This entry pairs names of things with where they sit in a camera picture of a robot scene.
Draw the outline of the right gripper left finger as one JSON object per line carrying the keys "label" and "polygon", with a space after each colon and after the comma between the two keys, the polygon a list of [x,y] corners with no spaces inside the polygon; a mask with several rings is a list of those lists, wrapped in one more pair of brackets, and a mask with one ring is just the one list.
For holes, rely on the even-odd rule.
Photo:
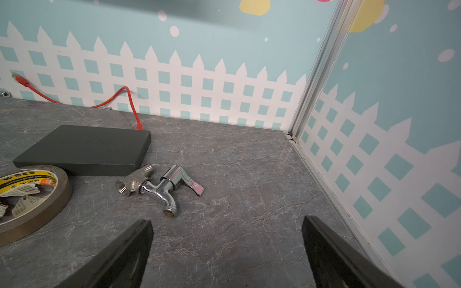
{"label": "right gripper left finger", "polygon": [[138,288],[142,283],[154,231],[138,220],[58,288]]}

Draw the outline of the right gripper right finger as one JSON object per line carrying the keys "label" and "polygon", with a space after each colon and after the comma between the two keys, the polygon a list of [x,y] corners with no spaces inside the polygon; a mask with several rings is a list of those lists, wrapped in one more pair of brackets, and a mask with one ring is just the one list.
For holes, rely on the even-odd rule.
{"label": "right gripper right finger", "polygon": [[305,216],[304,247],[317,288],[400,288],[316,216]]}

